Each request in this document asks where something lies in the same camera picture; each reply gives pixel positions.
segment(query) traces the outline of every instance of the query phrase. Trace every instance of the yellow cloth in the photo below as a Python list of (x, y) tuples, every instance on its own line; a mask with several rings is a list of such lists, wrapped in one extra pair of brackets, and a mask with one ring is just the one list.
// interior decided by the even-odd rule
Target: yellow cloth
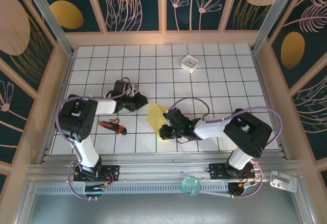
[(166, 124), (166, 119), (163, 113), (168, 109), (168, 106), (161, 106), (157, 103), (152, 103), (149, 107), (147, 122), (151, 128), (159, 135), (159, 129)]

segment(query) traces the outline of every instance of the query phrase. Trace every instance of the white grid tabletop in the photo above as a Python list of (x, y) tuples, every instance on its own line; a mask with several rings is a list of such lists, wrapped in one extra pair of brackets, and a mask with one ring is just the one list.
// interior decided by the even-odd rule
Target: white grid tabletop
[[(200, 60), (192, 74), (180, 67), (185, 55)], [(80, 46), (66, 97), (70, 94), (105, 95), (122, 77), (138, 83), (140, 93), (148, 98), (149, 104), (133, 113), (124, 109), (118, 115), (95, 117), (91, 138), (100, 155), (232, 151), (236, 148), (229, 138), (208, 138), (185, 144), (161, 140), (146, 121), (149, 105), (153, 102), (170, 107), (182, 97), (199, 97), (210, 107), (208, 118), (229, 116), (236, 108), (266, 106), (246, 44)], [(206, 113), (202, 103), (191, 99), (177, 107), (190, 119)], [(255, 112), (255, 115), (271, 125), (268, 112)], [(120, 125), (127, 129), (125, 136), (98, 126), (98, 121), (117, 117)], [(275, 141), (266, 149), (278, 148)], [(70, 145), (60, 135), (55, 135), (49, 154), (72, 153)]]

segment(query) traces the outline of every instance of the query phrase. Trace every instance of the screw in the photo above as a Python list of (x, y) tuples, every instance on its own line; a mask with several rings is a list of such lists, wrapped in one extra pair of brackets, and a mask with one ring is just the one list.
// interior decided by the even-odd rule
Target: screw
[(119, 121), (119, 118), (109, 120), (110, 123), (119, 123)]

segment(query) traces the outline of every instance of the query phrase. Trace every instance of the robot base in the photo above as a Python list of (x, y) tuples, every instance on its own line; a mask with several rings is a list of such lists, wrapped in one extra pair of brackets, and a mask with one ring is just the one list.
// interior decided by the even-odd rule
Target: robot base
[(255, 178), (253, 165), (251, 163), (247, 163), (243, 169), (243, 171), (247, 172), (249, 176), (244, 172), (238, 177), (231, 176), (226, 171), (226, 163), (210, 164), (206, 171), (210, 173), (211, 180), (247, 179), (248, 177)]
[(79, 170), (78, 167), (75, 167), (74, 170), (74, 182), (107, 182), (108, 177), (106, 175), (110, 177), (110, 181), (112, 180), (110, 174), (114, 176), (114, 182), (117, 182), (119, 178), (119, 165), (103, 165), (102, 174), (98, 178), (91, 178), (90, 176), (86, 176)]

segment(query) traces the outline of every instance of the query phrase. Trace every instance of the red utility knife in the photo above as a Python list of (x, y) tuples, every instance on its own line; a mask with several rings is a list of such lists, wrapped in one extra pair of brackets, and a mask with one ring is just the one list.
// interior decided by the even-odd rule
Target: red utility knife
[(99, 122), (99, 125), (103, 128), (115, 131), (116, 133), (120, 134), (120, 135), (126, 135), (127, 134), (127, 130), (125, 127), (120, 126), (117, 123), (111, 123), (111, 122), (106, 122), (106, 121), (101, 121)]

